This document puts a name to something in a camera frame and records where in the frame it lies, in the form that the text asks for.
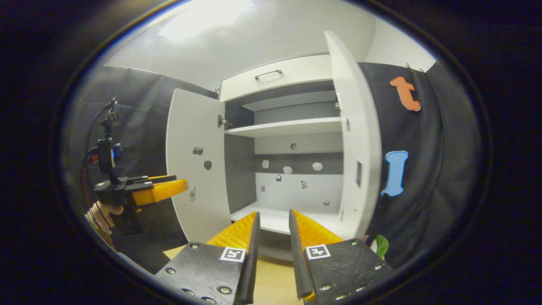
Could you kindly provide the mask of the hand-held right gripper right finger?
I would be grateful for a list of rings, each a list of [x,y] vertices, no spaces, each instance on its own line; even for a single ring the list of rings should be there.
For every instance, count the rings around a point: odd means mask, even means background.
[[[360,305],[394,270],[359,238],[343,239],[290,210],[297,297],[305,305]]]

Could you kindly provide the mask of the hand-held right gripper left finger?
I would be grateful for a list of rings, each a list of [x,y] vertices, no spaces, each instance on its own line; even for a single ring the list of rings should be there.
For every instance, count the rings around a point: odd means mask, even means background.
[[[260,213],[252,212],[207,242],[188,243],[157,274],[178,297],[203,305],[254,302]]]

